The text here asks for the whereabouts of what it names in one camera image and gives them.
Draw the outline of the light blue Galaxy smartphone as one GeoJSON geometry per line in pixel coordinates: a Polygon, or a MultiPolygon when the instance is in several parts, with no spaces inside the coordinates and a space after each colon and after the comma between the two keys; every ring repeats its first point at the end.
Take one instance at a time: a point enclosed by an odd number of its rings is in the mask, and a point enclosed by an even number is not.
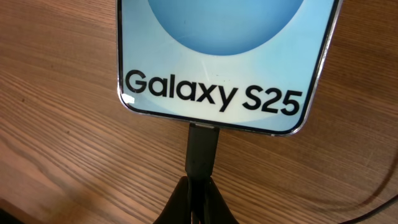
{"type": "Polygon", "coordinates": [[[130,111],[286,136],[305,124],[340,0],[118,0],[130,111]]]}

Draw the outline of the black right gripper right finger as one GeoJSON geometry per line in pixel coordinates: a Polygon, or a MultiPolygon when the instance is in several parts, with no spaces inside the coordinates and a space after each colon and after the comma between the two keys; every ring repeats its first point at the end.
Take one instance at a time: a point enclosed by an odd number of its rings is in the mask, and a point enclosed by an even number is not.
{"type": "Polygon", "coordinates": [[[205,185],[203,222],[204,224],[239,224],[212,178],[205,185]]]}

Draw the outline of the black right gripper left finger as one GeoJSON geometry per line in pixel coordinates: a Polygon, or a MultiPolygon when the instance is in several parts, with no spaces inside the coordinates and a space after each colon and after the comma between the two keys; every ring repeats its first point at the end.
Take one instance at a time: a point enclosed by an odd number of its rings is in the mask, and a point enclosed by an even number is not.
{"type": "Polygon", "coordinates": [[[188,200],[188,177],[181,177],[168,202],[154,224],[190,224],[191,209],[188,200]]]}

